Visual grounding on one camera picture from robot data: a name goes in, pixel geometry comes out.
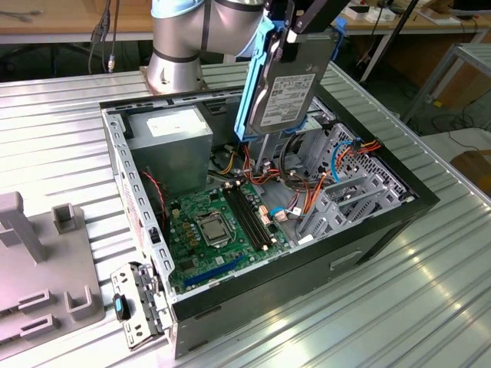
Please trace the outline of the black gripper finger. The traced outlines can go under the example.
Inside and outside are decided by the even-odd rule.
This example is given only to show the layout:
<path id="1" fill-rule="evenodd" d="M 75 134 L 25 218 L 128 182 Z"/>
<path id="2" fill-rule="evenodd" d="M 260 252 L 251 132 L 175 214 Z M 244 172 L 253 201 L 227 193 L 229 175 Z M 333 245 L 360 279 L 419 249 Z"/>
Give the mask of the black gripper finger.
<path id="1" fill-rule="evenodd" d="M 268 36 L 269 51 L 275 61 L 293 61 L 296 57 L 296 44 L 288 43 L 287 37 L 295 17 L 295 1 L 265 1 L 265 10 L 266 17 L 274 25 Z"/>
<path id="2" fill-rule="evenodd" d="M 301 37 L 324 32 L 347 4 L 336 0 L 284 1 L 282 62 L 295 61 Z"/>

